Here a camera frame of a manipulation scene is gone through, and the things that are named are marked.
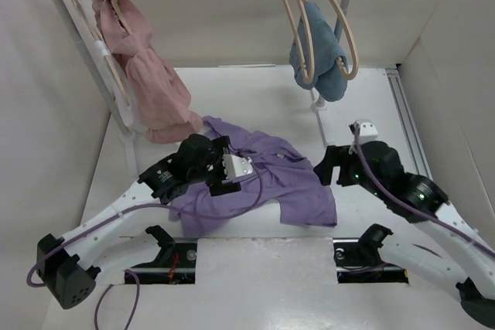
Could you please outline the purple t shirt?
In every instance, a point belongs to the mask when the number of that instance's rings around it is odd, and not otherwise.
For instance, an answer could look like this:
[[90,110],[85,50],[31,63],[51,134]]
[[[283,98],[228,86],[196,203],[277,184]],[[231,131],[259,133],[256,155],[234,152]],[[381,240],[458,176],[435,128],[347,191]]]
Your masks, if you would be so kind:
[[210,116],[204,117],[203,124],[209,139],[228,136],[231,153],[249,158],[254,172],[240,179],[240,192],[212,196],[205,184],[198,183],[175,199],[169,220],[180,222],[184,236],[209,235],[229,219],[269,201],[279,204],[282,224],[328,227],[337,224],[336,203],[330,187],[321,185],[310,161],[285,139],[263,131],[250,132]]

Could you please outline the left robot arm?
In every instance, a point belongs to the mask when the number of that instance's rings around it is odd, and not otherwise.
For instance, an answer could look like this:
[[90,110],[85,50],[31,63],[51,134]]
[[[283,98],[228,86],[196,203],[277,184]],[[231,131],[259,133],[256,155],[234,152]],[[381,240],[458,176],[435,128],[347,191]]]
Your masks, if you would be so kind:
[[74,308],[114,271],[170,261],[175,241],[153,209],[168,207],[197,183],[212,196],[238,192],[241,177],[252,172],[252,161],[231,151],[229,137],[192,134],[95,217],[60,237],[45,235],[37,243],[32,271],[62,309]]

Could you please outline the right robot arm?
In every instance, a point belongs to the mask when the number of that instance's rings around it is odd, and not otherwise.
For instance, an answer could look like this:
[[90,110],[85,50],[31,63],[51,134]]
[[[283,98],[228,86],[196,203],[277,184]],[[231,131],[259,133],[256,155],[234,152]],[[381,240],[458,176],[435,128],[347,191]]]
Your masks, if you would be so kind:
[[337,242],[334,260],[342,273],[362,274],[392,264],[440,287],[473,320],[494,327],[494,252],[457,213],[449,197],[423,175],[406,172],[395,149],[370,141],[358,149],[330,145],[314,168],[323,185],[333,170],[337,185],[359,185],[393,214],[432,238],[446,253],[440,257],[402,240],[374,223],[351,243]]

